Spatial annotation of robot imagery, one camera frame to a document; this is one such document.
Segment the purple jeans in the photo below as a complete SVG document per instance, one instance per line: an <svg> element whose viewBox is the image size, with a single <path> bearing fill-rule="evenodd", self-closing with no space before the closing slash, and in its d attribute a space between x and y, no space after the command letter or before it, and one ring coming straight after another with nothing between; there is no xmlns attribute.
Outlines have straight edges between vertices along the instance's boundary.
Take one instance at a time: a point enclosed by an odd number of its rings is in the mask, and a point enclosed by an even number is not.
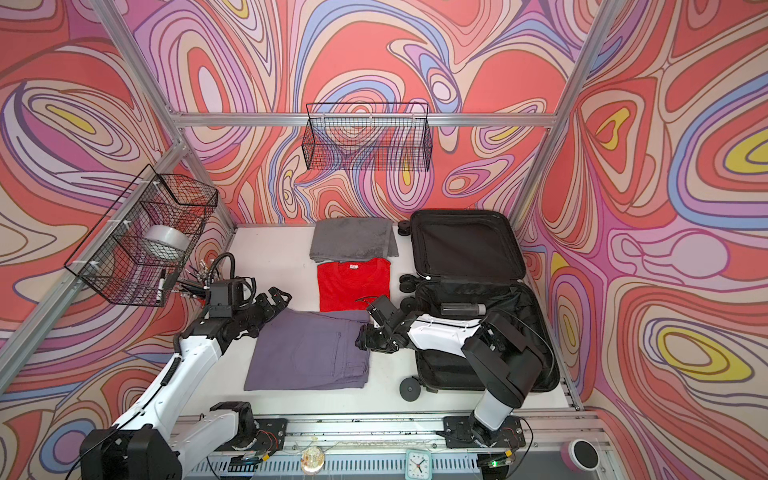
<svg viewBox="0 0 768 480"><path fill-rule="evenodd" d="M260 332L246 375L246 391L361 389L370 352L355 345L369 323L365 311L286 309Z"/></svg>

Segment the red t-shirt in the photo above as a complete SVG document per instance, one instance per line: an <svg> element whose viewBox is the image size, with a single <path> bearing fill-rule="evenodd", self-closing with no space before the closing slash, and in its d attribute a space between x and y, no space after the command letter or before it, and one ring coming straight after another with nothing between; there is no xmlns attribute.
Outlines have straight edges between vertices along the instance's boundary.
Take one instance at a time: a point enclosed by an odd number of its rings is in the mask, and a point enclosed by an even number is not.
<svg viewBox="0 0 768 480"><path fill-rule="evenodd" d="M317 266L321 312L366 310L379 297L390 297L388 260L327 262Z"/></svg>

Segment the clear white bottle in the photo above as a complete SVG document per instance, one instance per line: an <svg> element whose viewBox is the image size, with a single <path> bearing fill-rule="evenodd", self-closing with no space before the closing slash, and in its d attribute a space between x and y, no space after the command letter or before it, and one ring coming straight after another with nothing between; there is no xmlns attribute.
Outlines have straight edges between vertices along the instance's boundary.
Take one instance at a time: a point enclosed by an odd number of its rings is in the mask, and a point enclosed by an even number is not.
<svg viewBox="0 0 768 480"><path fill-rule="evenodd" d="M486 312L486 306L480 303L448 302L440 305L440 316L444 318L481 318Z"/></svg>

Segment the grey towel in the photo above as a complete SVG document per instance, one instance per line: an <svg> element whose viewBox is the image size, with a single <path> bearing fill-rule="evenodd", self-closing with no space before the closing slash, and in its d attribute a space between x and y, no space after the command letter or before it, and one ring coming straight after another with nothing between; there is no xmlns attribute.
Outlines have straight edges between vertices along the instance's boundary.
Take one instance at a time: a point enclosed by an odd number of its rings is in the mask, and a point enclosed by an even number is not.
<svg viewBox="0 0 768 480"><path fill-rule="evenodd" d="M322 262L366 262L399 256L393 222L384 218L335 218L315 224L309 257Z"/></svg>

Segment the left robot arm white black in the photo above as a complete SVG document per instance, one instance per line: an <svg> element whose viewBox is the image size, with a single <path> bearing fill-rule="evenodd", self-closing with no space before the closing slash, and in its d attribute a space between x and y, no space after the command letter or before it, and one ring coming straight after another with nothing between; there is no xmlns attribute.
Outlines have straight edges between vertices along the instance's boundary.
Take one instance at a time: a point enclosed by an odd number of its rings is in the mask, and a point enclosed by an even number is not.
<svg viewBox="0 0 768 480"><path fill-rule="evenodd" d="M269 456L282 444L264 432L245 401L219 402L198 423L172 433L183 408L229 346L255 338L292 300L276 287L242 297L241 280L215 283L203 311L174 339L174 353L140 398L79 451L84 479L182 479L219 447Z"/></svg>

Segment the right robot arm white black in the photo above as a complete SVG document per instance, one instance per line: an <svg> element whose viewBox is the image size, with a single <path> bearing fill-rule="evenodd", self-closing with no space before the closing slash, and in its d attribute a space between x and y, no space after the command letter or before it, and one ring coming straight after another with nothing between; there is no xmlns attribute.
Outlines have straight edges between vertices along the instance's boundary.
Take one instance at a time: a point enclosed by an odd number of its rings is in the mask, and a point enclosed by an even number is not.
<svg viewBox="0 0 768 480"><path fill-rule="evenodd" d="M363 351L401 349L438 351L465 359L483 385L470 414L477 437L502 429L520 408L545 369L546 356L512 324L512 317L491 311L481 319L451 320L429 314L404 314L372 307L373 324L361 327L355 345Z"/></svg>

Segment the black open suitcase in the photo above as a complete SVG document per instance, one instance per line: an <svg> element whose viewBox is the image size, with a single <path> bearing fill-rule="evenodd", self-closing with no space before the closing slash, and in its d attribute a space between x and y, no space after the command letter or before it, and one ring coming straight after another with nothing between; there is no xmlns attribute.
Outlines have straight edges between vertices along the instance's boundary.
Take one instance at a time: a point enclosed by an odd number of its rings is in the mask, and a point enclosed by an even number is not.
<svg viewBox="0 0 768 480"><path fill-rule="evenodd" d="M507 217L487 210L426 209L398 223L398 234L411 239L416 273L399 279L407 296L400 309L432 316L449 303L483 305L512 316L513 326L544 355L534 393L560 383L543 312L523 279L526 266Z"/></svg>

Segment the small teal clock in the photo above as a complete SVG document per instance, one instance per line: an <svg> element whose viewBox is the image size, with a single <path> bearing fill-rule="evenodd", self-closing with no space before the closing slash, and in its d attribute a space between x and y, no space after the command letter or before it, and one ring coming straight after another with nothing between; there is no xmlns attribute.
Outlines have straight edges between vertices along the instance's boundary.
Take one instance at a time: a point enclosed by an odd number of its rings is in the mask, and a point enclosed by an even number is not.
<svg viewBox="0 0 768 480"><path fill-rule="evenodd" d="M425 450L407 450L405 455L406 480L432 480L432 456Z"/></svg>

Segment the round clear badge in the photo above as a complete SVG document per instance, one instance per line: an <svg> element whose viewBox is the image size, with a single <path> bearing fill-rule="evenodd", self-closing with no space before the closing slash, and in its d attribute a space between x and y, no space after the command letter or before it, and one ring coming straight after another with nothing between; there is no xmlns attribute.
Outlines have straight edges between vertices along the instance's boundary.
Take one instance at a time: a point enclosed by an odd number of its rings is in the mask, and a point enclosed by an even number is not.
<svg viewBox="0 0 768 480"><path fill-rule="evenodd" d="M300 468L305 475L318 474L325 465L325 452L318 446L307 447L301 454Z"/></svg>

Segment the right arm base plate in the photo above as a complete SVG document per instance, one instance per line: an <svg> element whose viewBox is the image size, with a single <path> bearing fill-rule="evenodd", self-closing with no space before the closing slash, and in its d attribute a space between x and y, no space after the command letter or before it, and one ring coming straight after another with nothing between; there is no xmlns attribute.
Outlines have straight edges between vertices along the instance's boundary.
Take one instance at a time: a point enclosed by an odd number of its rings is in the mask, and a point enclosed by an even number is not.
<svg viewBox="0 0 768 480"><path fill-rule="evenodd" d="M501 426L492 430L472 416L446 416L443 429L436 434L445 439L449 449L505 448L516 451L527 442L521 418L507 416Z"/></svg>

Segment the silver duct tape roll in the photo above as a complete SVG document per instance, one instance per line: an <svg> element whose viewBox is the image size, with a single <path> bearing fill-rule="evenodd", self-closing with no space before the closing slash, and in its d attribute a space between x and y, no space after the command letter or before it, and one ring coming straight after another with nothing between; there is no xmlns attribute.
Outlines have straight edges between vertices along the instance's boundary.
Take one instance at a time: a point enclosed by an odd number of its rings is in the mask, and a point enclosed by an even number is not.
<svg viewBox="0 0 768 480"><path fill-rule="evenodd" d="M151 256L168 262L181 260L190 245L187 235L166 225L152 225L143 239L145 249Z"/></svg>

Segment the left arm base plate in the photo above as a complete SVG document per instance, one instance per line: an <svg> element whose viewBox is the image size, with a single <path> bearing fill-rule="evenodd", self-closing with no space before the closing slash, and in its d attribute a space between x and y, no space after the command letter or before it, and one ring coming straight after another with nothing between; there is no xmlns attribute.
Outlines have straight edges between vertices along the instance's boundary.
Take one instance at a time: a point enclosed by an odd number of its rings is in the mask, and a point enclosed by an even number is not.
<svg viewBox="0 0 768 480"><path fill-rule="evenodd" d="M228 447L235 451L273 454L283 449L287 426L285 418L257 418L239 432Z"/></svg>

